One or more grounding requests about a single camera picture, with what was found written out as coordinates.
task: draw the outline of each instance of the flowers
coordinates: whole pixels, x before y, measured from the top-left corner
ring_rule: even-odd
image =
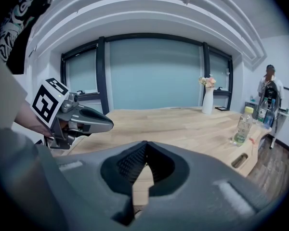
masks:
[[[216,80],[210,75],[210,78],[199,77],[199,83],[205,87],[214,87]]]

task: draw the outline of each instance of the window frame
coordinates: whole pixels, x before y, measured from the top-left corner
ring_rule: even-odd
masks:
[[[114,35],[109,37],[99,37],[98,40],[91,41],[89,43],[80,45],[64,54],[61,55],[61,67],[60,76],[61,82],[66,85],[66,60],[77,54],[84,53],[89,50],[96,49],[96,84],[98,93],[88,93],[79,95],[80,101],[87,100],[101,100],[103,114],[109,113],[108,97],[107,97],[107,87],[106,87],[106,77],[105,77],[105,42],[112,42],[124,39],[168,39],[174,41],[180,41],[185,43],[194,44],[197,46],[202,46],[203,48],[203,61],[204,61],[204,77],[210,77],[210,57],[209,53],[212,52],[215,55],[219,55],[228,60],[229,69],[229,87],[228,91],[225,90],[214,90],[213,95],[216,96],[227,96],[228,105],[227,109],[230,109],[231,99],[232,99],[232,88],[233,88],[233,63],[232,56],[224,53],[223,51],[208,45],[206,42],[199,42],[190,38],[184,38],[175,35],[161,34],[161,33],[129,33]],[[203,98],[205,95],[205,87],[203,88]]]

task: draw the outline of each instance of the wooden floor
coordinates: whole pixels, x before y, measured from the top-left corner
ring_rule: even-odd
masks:
[[[258,162],[247,178],[273,200],[289,187],[289,151],[276,143],[270,150],[271,142],[265,139],[259,149]]]

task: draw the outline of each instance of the wooden table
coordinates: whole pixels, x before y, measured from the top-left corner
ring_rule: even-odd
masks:
[[[253,124],[249,138],[254,144],[247,139],[242,146],[234,146],[231,138],[240,115],[216,109],[205,115],[201,107],[115,110],[107,115],[114,122],[111,131],[79,139],[67,154],[94,152],[134,141],[156,141],[213,156],[246,177],[257,163],[260,139],[270,130]],[[234,168],[233,162],[243,154],[247,159]],[[134,205],[146,204],[151,185],[152,173],[145,167],[133,185]]]

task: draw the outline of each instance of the person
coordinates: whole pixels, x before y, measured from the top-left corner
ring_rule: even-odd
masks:
[[[279,79],[276,78],[275,76],[275,68],[273,65],[269,64],[266,67],[266,75],[263,76],[259,82],[258,85],[258,95],[259,97],[262,96],[263,92],[264,92],[264,87],[270,82],[273,81],[276,86],[277,86],[277,91],[280,97],[280,103],[282,101],[282,99],[284,98],[284,86],[281,83],[281,81]]]
[[[12,74],[24,73],[25,52],[31,29],[51,2],[52,0],[6,0],[6,13],[0,22],[0,58]],[[46,137],[52,137],[49,128],[38,119],[26,101],[15,122]],[[63,128],[67,123],[61,122],[60,125]]]

